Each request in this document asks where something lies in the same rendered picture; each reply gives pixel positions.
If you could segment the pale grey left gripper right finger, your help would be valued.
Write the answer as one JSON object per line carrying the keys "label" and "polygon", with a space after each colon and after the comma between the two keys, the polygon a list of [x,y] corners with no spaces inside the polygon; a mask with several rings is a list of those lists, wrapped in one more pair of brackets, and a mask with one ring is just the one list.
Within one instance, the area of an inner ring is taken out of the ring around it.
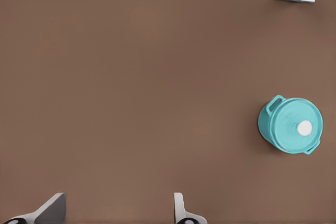
{"label": "pale grey left gripper right finger", "polygon": [[186,211],[182,193],[174,193],[175,224],[207,224],[206,218]]}

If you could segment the turquoise pot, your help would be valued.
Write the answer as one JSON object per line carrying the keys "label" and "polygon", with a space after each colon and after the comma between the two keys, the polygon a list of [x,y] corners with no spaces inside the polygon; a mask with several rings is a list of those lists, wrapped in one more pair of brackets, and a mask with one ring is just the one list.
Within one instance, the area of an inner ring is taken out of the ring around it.
{"label": "turquoise pot", "polygon": [[271,136],[271,119],[275,114],[276,108],[284,102],[285,99],[281,95],[276,95],[270,101],[268,101],[262,110],[259,113],[258,116],[258,129],[260,134],[263,136],[263,138],[268,141],[270,144],[275,146],[277,149],[281,150],[278,145],[275,143],[274,140],[272,140]]}

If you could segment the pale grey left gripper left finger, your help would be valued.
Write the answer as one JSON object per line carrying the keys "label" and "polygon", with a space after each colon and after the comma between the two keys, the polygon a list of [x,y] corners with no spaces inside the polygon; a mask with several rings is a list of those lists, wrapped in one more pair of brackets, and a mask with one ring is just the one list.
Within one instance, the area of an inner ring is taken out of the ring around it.
{"label": "pale grey left gripper left finger", "polygon": [[66,194],[56,193],[34,212],[12,217],[2,224],[64,224]]}

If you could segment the turquoise pot lid white knob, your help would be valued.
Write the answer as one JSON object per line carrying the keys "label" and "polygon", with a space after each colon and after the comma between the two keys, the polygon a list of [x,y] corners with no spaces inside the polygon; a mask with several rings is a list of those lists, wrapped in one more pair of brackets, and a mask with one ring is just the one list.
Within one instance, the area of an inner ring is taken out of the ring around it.
{"label": "turquoise pot lid white knob", "polygon": [[311,154],[320,144],[322,130],[319,109],[303,98],[285,99],[271,119],[272,140],[290,154]]}

